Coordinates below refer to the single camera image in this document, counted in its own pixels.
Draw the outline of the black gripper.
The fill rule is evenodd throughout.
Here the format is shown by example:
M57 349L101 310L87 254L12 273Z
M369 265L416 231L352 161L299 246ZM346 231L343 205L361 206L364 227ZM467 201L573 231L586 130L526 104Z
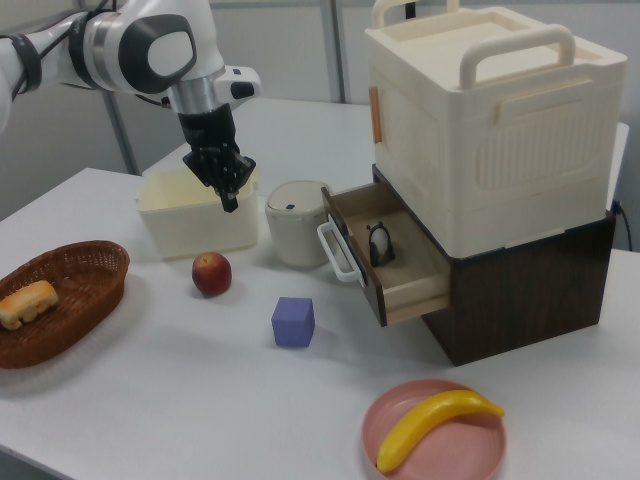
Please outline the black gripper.
M205 187L214 190L225 212L233 212L238 207L237 195L256 162L236 152L239 147L231 106L226 103L206 113L179 114L178 118L186 142L193 147L183 157L184 164Z

